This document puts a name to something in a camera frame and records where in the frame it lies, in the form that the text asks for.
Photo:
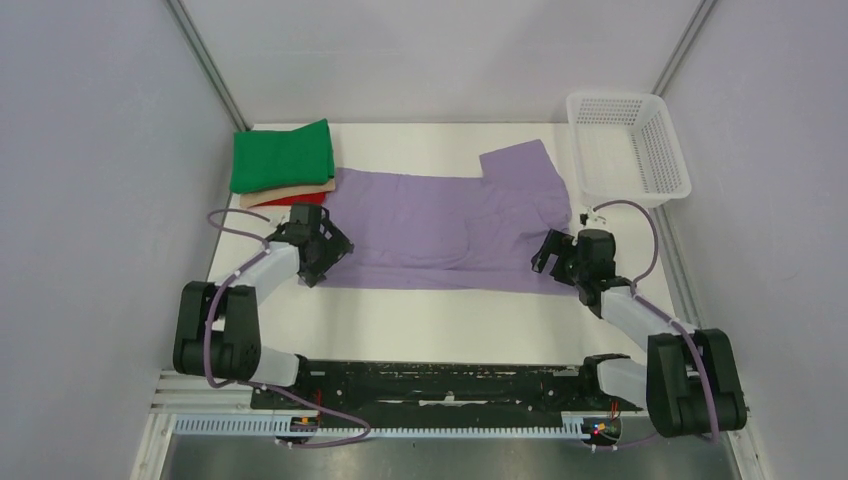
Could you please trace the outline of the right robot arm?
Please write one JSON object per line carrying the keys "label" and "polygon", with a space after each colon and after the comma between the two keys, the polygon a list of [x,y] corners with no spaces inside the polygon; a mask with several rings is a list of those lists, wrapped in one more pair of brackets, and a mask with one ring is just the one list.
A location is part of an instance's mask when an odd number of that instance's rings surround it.
{"label": "right robot arm", "polygon": [[698,329],[658,307],[618,274],[615,254],[609,231],[551,230],[531,260],[534,272],[547,271],[574,288],[584,307],[646,355],[645,363],[626,355],[586,359],[590,373],[577,382],[580,400],[591,408],[615,397],[626,400],[646,410],[664,438],[716,437],[745,428],[748,407],[729,336]]}

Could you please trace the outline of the purple t-shirt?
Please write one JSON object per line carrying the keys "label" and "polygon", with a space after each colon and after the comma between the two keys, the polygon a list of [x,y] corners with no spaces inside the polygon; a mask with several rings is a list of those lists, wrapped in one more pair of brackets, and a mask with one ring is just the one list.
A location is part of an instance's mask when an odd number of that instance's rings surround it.
{"label": "purple t-shirt", "polygon": [[484,153],[479,162],[477,178],[338,169],[324,205],[354,250],[323,286],[571,294],[531,268],[548,231],[566,230],[572,213],[544,143]]}

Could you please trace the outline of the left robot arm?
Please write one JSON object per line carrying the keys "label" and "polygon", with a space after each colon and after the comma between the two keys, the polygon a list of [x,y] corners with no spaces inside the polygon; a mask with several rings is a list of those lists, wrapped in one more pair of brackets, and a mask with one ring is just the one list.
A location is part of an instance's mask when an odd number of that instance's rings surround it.
{"label": "left robot arm", "polygon": [[354,250],[351,240],[317,204],[294,204],[287,221],[261,236],[259,249],[220,280],[191,281],[181,292],[172,364],[183,375],[206,378],[215,388],[229,383],[275,385],[290,407],[306,405],[313,379],[299,371],[301,359],[261,339],[259,307],[284,282],[298,278],[312,288]]}

